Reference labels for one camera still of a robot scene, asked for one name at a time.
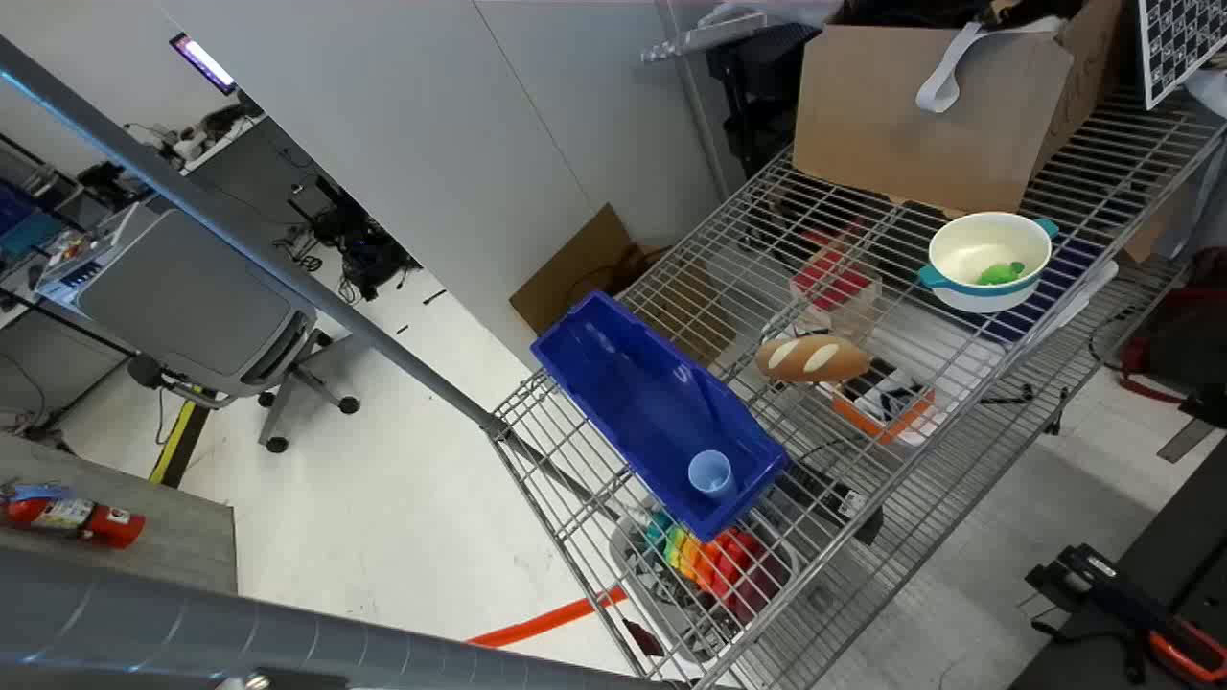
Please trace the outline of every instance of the green object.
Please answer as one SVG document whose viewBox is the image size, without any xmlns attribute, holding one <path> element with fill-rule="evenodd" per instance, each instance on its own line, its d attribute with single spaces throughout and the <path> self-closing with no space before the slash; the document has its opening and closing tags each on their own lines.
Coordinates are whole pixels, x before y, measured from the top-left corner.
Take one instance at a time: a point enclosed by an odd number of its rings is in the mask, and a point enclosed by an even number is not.
<svg viewBox="0 0 1227 690">
<path fill-rule="evenodd" d="M 1028 273 L 1025 259 L 1010 259 L 1010 263 L 991 263 L 973 282 L 1012 282 Z"/>
</svg>

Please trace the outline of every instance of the blue plastic bin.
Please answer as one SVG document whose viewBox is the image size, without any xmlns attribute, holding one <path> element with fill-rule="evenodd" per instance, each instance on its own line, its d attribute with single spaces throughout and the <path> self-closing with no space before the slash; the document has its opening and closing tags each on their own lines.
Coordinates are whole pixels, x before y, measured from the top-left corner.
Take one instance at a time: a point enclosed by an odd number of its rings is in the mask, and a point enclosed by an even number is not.
<svg viewBox="0 0 1227 690">
<path fill-rule="evenodd" d="M 542 340 L 546 371 L 587 409 L 663 511 L 699 541 L 727 530 L 786 464 L 743 401 L 610 296 L 587 296 Z M 691 457 L 734 461 L 734 489 L 691 486 Z"/>
</svg>

